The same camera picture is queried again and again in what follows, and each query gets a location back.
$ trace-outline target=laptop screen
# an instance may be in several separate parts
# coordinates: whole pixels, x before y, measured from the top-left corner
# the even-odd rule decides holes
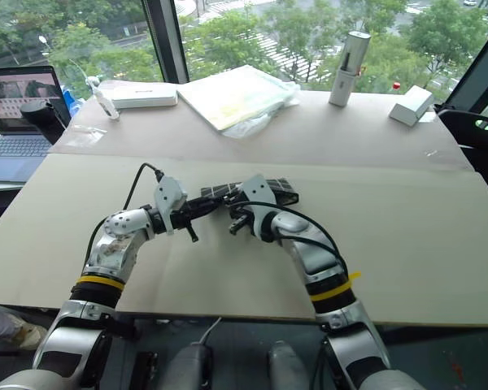
[[[52,104],[68,123],[70,115],[52,67],[0,69],[0,133],[38,134],[37,128],[22,118],[20,107],[39,100]]]

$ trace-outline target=beige cardboard sheet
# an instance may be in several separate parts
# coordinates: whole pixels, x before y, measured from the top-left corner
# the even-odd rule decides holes
[[[202,186],[261,172],[286,177],[298,210],[329,229],[354,291],[383,323],[488,325],[488,188],[470,171],[312,167],[50,155],[0,220],[0,303],[59,307],[81,273],[94,225],[122,206],[140,163]],[[132,207],[153,204],[142,175]],[[224,210],[145,244],[118,309],[312,318],[290,257],[242,231]]]
[[[181,99],[172,107],[123,110],[118,121],[108,119],[91,99],[51,152],[187,157],[231,163],[472,170],[438,117],[412,128],[389,118],[398,98],[353,93],[346,107],[336,107],[328,103],[328,92],[302,91],[298,106],[281,110],[262,132],[241,140],[219,134]],[[98,142],[75,146],[84,137],[84,127],[100,128],[106,133]]]

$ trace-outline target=laptop keyboard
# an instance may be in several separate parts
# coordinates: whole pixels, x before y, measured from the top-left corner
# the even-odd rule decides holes
[[[0,137],[0,157],[45,157],[51,144],[45,138],[8,139]]]

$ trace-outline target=window frame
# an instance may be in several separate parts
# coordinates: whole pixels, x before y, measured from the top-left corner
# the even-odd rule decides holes
[[[141,0],[141,3],[164,81],[173,84],[189,82],[173,0]]]
[[[478,114],[488,106],[488,40],[443,106]]]

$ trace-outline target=blue object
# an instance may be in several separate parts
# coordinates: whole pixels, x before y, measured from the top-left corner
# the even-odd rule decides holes
[[[71,117],[74,116],[76,112],[80,109],[80,104],[76,103],[76,99],[72,96],[71,90],[67,87],[63,87],[63,100],[65,101],[65,105],[67,106],[68,112],[71,114]]]

